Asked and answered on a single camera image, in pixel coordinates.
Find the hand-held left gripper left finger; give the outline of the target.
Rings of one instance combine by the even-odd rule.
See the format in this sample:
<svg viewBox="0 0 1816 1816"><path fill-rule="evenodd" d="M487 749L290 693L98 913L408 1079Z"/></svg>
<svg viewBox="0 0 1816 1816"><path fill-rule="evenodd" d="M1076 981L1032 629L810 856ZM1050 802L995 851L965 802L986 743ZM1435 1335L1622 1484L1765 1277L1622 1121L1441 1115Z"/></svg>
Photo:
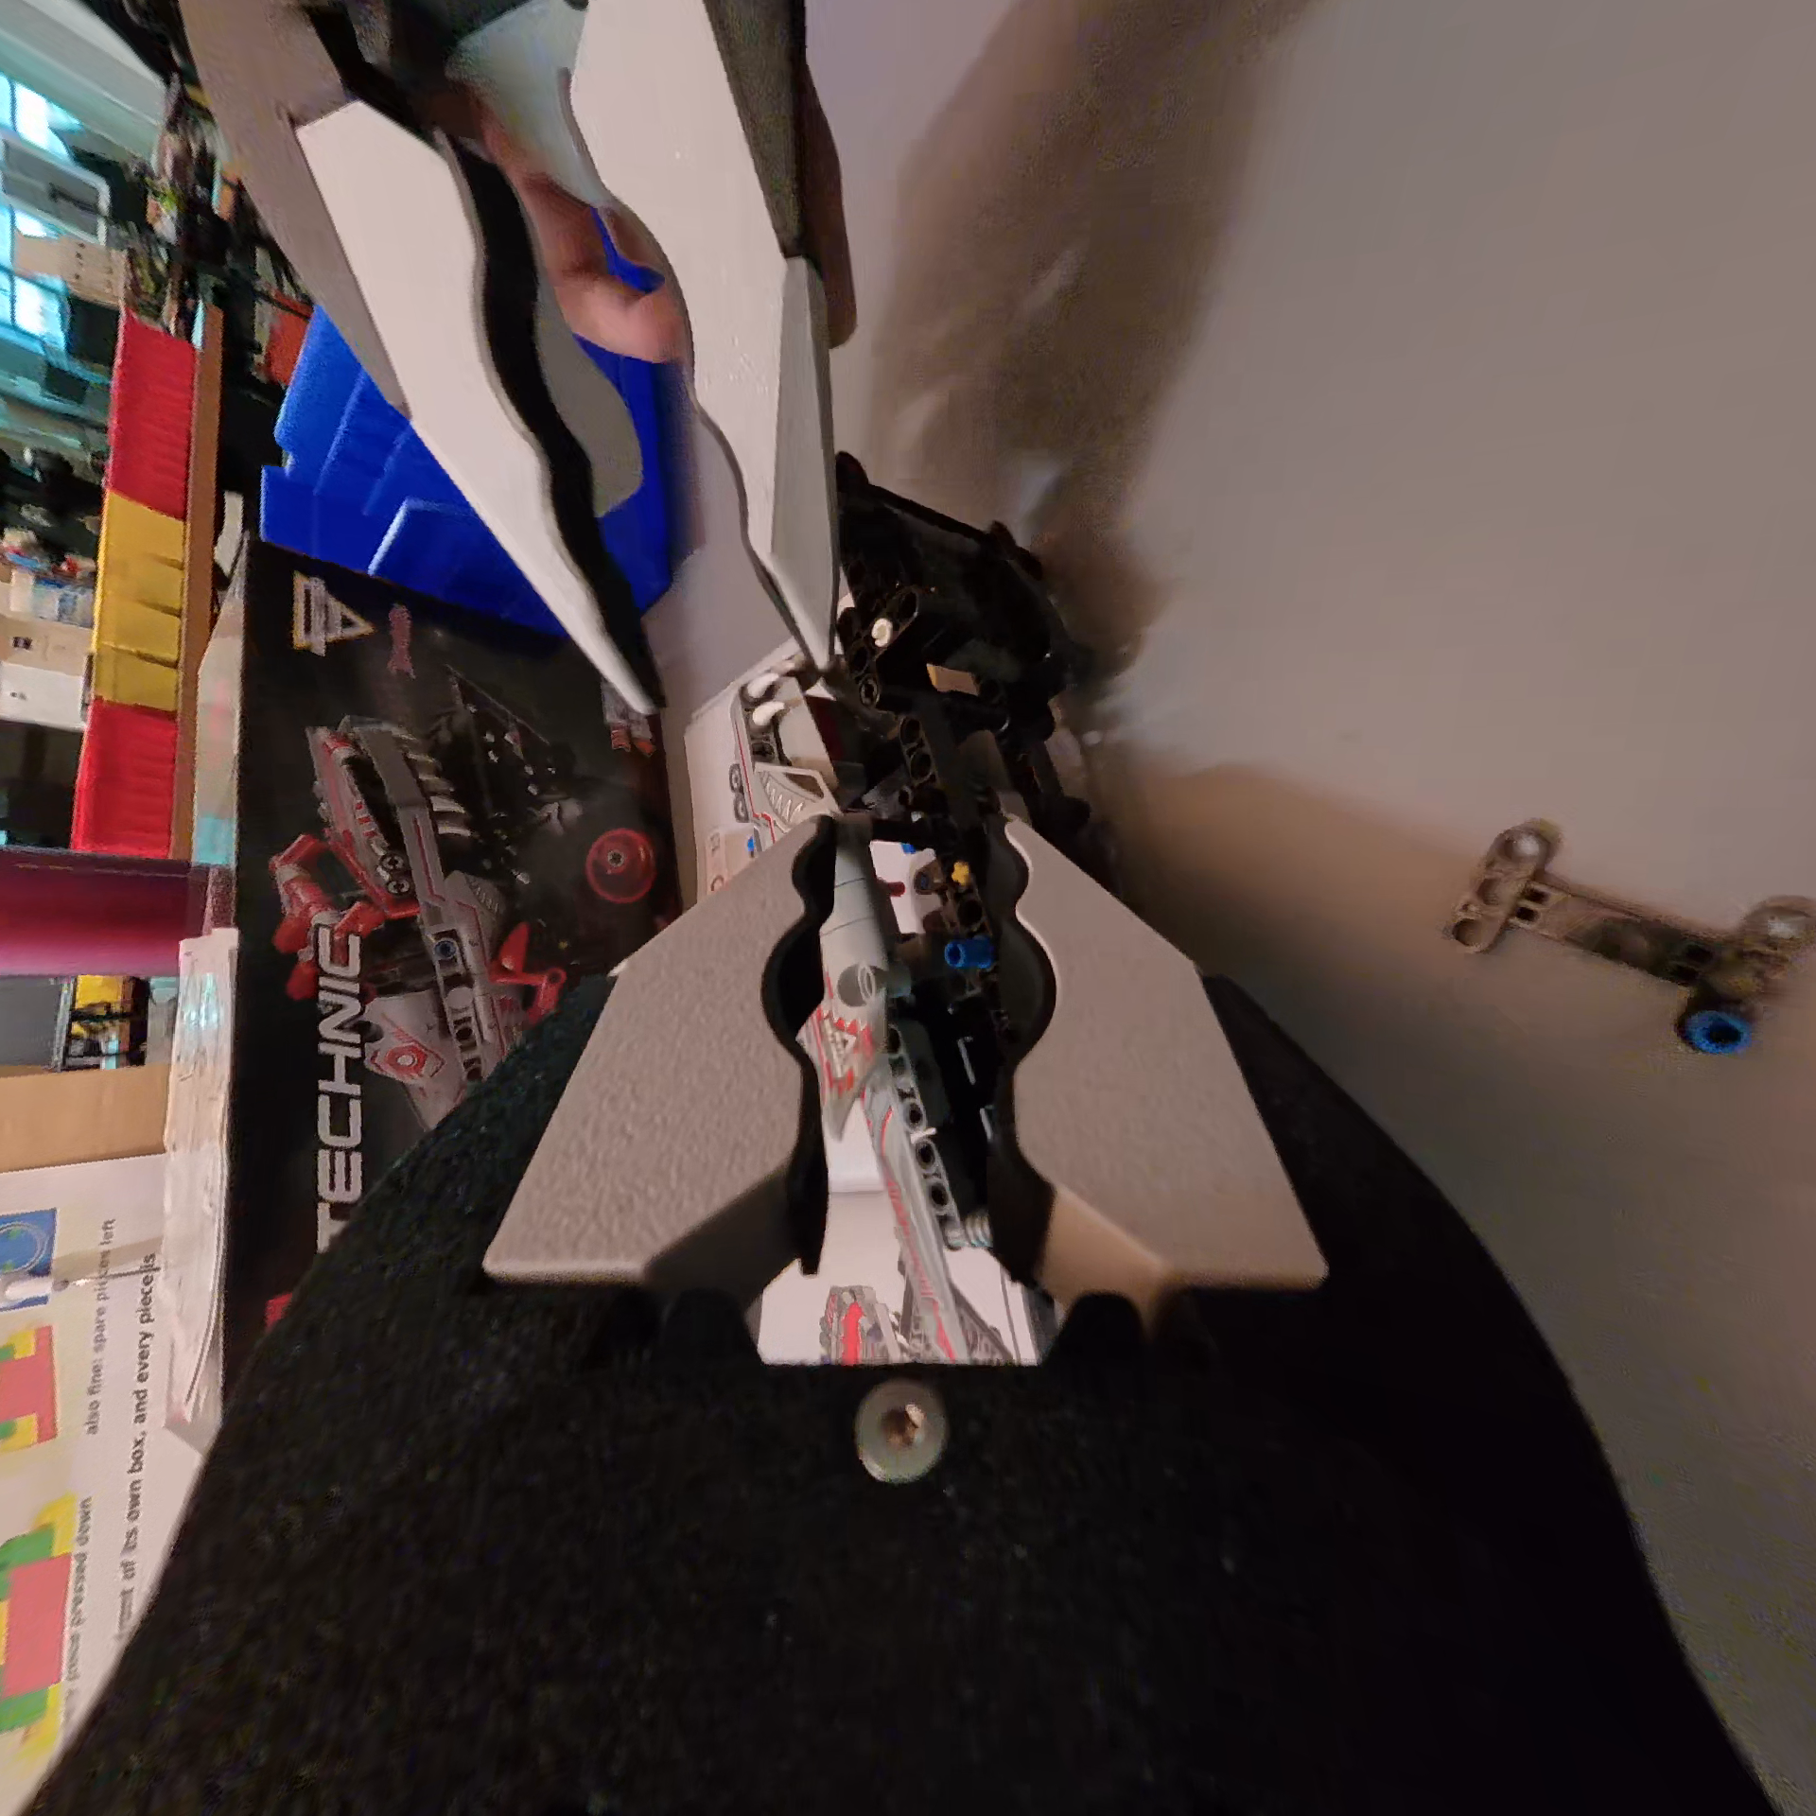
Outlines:
<svg viewBox="0 0 1816 1816"><path fill-rule="evenodd" d="M523 1286L768 1289L825 1242L824 1000L836 821L806 821L610 976L484 1256Z"/></svg>

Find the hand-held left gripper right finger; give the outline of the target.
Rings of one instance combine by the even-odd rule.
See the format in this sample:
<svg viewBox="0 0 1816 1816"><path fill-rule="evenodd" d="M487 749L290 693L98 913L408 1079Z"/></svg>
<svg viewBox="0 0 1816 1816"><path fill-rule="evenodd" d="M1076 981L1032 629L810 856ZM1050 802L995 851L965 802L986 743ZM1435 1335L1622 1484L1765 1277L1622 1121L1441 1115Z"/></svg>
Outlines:
<svg viewBox="0 0 1816 1816"><path fill-rule="evenodd" d="M1014 887L998 974L1024 988L986 1188L1006 1270L1056 1303L1323 1284L1192 957L1024 821L991 839L991 879Z"/></svg>

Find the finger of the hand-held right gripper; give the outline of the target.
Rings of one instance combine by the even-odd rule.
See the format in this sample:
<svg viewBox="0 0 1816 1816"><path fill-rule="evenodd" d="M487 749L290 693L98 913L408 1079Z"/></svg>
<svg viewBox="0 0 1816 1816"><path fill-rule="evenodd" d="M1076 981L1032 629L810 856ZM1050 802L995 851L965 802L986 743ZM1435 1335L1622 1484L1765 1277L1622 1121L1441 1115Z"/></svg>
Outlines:
<svg viewBox="0 0 1816 1816"><path fill-rule="evenodd" d="M567 111L605 198L676 285L687 385L733 469L744 546L825 668L842 566L805 5L590 5Z"/></svg>
<svg viewBox="0 0 1816 1816"><path fill-rule="evenodd" d="M483 156L398 121L297 129L426 451L638 713L665 705L598 520L644 481L630 408L570 332L525 214Z"/></svg>

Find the grey red brick model car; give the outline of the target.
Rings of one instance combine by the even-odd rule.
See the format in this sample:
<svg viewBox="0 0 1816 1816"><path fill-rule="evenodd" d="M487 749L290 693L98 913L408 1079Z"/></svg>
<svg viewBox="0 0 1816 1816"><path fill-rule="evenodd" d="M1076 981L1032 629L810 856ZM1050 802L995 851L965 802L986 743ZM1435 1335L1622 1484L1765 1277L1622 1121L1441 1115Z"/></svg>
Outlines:
<svg viewBox="0 0 1816 1816"><path fill-rule="evenodd" d="M853 934L822 930L824 1000L805 1028L832 1131L865 1114L877 1168L946 1249L991 1249L991 1168L1010 1061L1033 1034L1008 976L1010 889L991 830L1019 816L1101 876L1092 809L1060 776L1060 695L1090 654L1035 556L835 459L845 592L832 658L776 662L733 693L733 800L756 847L835 814L917 861L914 925L877 879Z"/></svg>

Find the grey desk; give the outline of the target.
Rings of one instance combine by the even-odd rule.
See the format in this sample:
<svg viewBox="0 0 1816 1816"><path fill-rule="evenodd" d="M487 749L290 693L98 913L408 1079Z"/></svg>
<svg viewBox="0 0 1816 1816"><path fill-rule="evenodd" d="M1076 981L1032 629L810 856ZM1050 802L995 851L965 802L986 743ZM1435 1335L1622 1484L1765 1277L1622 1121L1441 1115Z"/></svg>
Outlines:
<svg viewBox="0 0 1816 1816"><path fill-rule="evenodd" d="M1049 566L1102 812L1464 1213L1811 1811L1811 967L1441 934L1492 834L1811 896L1811 5L808 5L836 436Z"/></svg>

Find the person's right hand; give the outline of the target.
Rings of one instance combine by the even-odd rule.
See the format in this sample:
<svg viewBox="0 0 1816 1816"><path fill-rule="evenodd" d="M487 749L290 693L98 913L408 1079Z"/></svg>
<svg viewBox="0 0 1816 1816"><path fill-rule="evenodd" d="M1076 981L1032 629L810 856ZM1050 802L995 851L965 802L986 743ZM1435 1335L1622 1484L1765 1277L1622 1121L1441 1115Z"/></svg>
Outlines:
<svg viewBox="0 0 1816 1816"><path fill-rule="evenodd" d="M567 326L589 343L653 365L675 365L690 349L686 316L671 285L635 289L615 275L596 214L476 99L487 156L506 173L538 249L543 273Z"/></svg>

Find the blue plastic bin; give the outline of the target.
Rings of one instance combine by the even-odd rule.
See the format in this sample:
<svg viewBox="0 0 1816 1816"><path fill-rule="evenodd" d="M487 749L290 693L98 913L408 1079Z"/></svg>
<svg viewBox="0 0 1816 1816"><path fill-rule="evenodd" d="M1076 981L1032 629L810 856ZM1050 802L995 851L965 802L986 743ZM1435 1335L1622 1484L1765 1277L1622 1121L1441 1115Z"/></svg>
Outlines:
<svg viewBox="0 0 1816 1816"><path fill-rule="evenodd" d="M643 454L643 481L598 518L610 558L635 608L648 610L675 576L664 373L581 342L624 402ZM379 391L357 355L318 309L279 408L282 464L263 467L263 542L324 560L448 605L525 629L560 634L536 587L478 512Z"/></svg>

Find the open instruction booklet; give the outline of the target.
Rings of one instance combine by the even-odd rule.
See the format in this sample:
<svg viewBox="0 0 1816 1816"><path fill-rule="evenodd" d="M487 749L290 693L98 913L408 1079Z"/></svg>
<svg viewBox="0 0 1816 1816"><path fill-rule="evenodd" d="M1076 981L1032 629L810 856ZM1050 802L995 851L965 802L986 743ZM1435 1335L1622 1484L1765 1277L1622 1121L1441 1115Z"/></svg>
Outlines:
<svg viewBox="0 0 1816 1816"><path fill-rule="evenodd" d="M699 887L716 893L785 834L835 810L832 700L790 668L749 672L687 726ZM934 922L928 856L890 840L876 909L835 907L822 931L832 984L802 1027L815 1064L827 1168L827 1215L815 1273L790 1269L764 1292L764 1355L806 1358L806 1317L827 1363L1030 1367L1052 1337L1037 1295L1014 1284L962 1206L959 1160L946 1159L956 1088L910 1036L909 999L879 981L886 935Z"/></svg>

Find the black toy set box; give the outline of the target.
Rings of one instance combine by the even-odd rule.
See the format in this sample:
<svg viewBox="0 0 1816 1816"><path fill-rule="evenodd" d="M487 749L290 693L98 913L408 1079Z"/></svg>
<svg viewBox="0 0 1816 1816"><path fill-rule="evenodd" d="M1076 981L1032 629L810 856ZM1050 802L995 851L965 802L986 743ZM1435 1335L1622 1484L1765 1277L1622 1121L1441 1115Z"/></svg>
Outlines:
<svg viewBox="0 0 1816 1816"><path fill-rule="evenodd" d="M660 723L570 642L259 538L238 581L226 1389L376 1181L684 904Z"/></svg>

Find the clear plastic bag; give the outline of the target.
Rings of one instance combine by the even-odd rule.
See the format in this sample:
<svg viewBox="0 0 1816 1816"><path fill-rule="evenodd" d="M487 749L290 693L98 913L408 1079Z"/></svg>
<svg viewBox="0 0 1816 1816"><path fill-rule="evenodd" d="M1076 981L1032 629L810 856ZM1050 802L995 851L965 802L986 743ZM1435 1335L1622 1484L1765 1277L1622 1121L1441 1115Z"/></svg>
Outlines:
<svg viewBox="0 0 1816 1816"><path fill-rule="evenodd" d="M180 946L166 1090L166 1428L197 1452L217 1439L222 1410L238 949L234 928Z"/></svg>

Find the small black beam assembly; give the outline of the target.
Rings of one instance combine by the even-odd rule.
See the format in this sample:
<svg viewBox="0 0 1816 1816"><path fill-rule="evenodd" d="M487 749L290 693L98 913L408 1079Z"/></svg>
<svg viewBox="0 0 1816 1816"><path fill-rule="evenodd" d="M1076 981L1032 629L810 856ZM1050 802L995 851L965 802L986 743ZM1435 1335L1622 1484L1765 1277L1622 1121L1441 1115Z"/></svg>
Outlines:
<svg viewBox="0 0 1816 1816"><path fill-rule="evenodd" d="M1680 995L1678 1040L1706 1056L1746 1053L1785 976L1814 944L1814 904L1771 896L1716 930L1593 893L1555 870L1559 830L1498 833L1445 920L1445 938L1484 956L1511 931L1638 973Z"/></svg>

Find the cardboard box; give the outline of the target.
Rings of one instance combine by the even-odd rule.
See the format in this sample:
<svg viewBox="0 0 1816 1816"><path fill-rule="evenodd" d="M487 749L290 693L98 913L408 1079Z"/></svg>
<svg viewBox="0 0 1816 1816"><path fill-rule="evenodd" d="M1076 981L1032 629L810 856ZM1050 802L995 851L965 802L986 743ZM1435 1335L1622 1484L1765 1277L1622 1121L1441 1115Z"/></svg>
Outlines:
<svg viewBox="0 0 1816 1816"><path fill-rule="evenodd" d="M2 1074L2 1174L138 1159L166 1148L169 1064Z"/></svg>

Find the maroon box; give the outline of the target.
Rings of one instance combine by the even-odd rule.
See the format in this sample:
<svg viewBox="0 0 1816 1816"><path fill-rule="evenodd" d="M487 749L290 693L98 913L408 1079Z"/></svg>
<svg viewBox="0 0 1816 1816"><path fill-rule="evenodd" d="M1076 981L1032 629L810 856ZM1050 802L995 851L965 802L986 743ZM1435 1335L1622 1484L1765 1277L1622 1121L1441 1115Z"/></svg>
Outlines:
<svg viewBox="0 0 1816 1816"><path fill-rule="evenodd" d="M236 870L180 858L2 847L2 974L177 976L236 913Z"/></svg>

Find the printed instruction sheet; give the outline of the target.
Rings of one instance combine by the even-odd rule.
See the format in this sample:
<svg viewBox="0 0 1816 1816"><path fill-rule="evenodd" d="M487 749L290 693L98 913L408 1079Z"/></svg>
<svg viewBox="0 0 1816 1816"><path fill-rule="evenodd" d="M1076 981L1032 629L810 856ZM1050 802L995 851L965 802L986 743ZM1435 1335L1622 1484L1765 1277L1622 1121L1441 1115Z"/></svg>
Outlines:
<svg viewBox="0 0 1816 1816"><path fill-rule="evenodd" d="M2 1177L2 1803L148 1609L198 1470L171 1427L166 1159Z"/></svg>

